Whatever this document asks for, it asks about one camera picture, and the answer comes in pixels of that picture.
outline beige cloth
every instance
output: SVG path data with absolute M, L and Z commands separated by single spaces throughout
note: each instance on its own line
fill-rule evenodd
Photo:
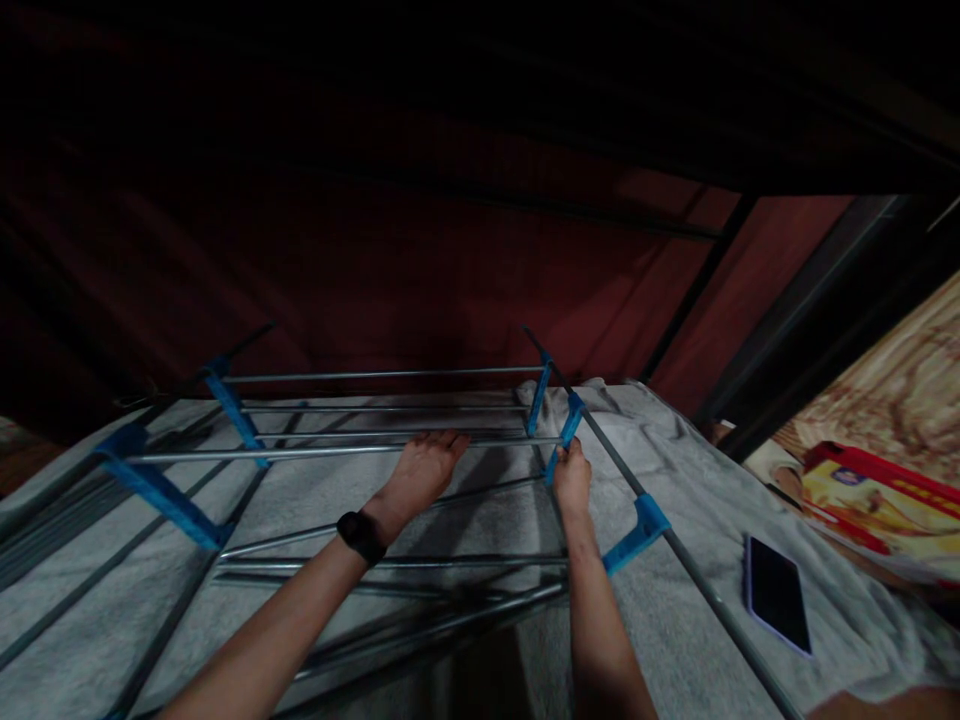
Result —
M 791 425 L 806 448 L 834 440 L 960 487 L 960 273 Z

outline phone case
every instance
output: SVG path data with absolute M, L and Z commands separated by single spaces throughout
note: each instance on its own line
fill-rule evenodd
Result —
M 744 553 L 745 565 L 744 565 L 744 572 L 743 572 L 744 579 L 745 579 L 745 581 L 744 581 L 744 593 L 745 593 L 745 595 L 746 595 L 747 612 L 750 613 L 750 616 L 751 616 L 754 620 L 756 620 L 758 623 L 760 623 L 761 625 L 763 625 L 763 627 L 765 627 L 767 630 L 769 630 L 770 632 L 772 632 L 772 633 L 773 633 L 774 635 L 776 635 L 778 638 L 780 638 L 781 640 L 783 640 L 783 641 L 784 641 L 787 645 L 789 645 L 790 648 L 792 648 L 795 652 L 800 653 L 801 655 L 803 655 L 805 658 L 807 658 L 807 659 L 809 659 L 809 660 L 813 660 L 813 653 L 812 653 L 812 652 L 807 652 L 806 650 L 804 650 L 804 649 L 802 649 L 802 648 L 799 648 L 799 647 L 797 647 L 796 645 L 794 645 L 790 640 L 788 640 L 788 639 L 785 638 L 783 635 L 781 635 L 781 634 L 777 631 L 777 629 L 776 629 L 775 627 L 773 627 L 772 625 L 770 625 L 769 623 L 767 623 L 762 617 L 760 617 L 759 615 L 757 615 L 756 612 L 754 612 L 754 610 L 753 610 L 753 577 L 752 577 L 752 570 L 751 570 L 751 568 L 752 568 L 752 566 L 753 566 L 753 563 L 750 562 L 750 555 L 751 555 L 751 553 L 750 553 L 750 540 L 751 540 L 751 536 L 750 536 L 750 535 L 747 535 L 747 543 L 746 543 L 747 550 L 746 550 L 746 553 Z M 776 552 L 777 552 L 777 554 L 781 555 L 782 557 L 787 558 L 787 560 L 790 560 L 790 562 L 794 562 L 792 559 L 788 558 L 786 555 L 784 555 L 784 554 L 783 554 L 782 552 L 780 552 L 779 550 L 776 550 Z M 799 571 L 800 571 L 800 567 L 797 566 L 797 572 L 799 573 Z M 801 588 L 803 587 L 803 580 L 802 580 L 802 578 L 801 578 L 800 586 L 801 586 Z M 807 613 L 807 606 L 806 606 L 806 604 L 804 604 L 804 606 L 803 606 L 803 613 L 804 613 L 804 619 L 806 619 L 806 613 Z M 810 624 L 807 623 L 807 633 L 809 634 L 809 632 L 810 632 Z M 812 638 L 812 637 L 810 638 L 810 645 L 811 645 L 811 647 L 813 646 L 813 638 Z

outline dark ceiling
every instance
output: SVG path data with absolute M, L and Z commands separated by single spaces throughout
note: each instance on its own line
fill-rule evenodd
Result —
M 916 3 L 30 4 L 735 190 L 960 190 L 950 29 Z

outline dark red wall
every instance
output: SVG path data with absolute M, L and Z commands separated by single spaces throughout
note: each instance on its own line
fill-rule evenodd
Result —
M 38 33 L 31 13 L 7 21 L 36 80 L 15 92 L 84 119 L 7 137 L 7 219 L 76 322 L 146 388 L 269 319 L 279 330 L 237 372 L 530 363 L 526 323 L 570 375 L 616 381 L 640 372 L 708 249 L 315 171 L 331 162 L 713 227 L 737 200 L 289 70 L 74 23 Z M 654 378 L 668 401 L 696 409 L 848 201 L 761 202 Z M 77 358 L 5 339 L 23 358 L 8 407 L 57 407 L 47 378 Z

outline left hand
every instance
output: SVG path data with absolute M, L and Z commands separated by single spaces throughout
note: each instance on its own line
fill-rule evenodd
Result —
M 377 525 L 380 542 L 390 545 L 443 494 L 469 445 L 470 436 L 453 429 L 420 433 L 407 443 L 387 484 L 363 507 Z

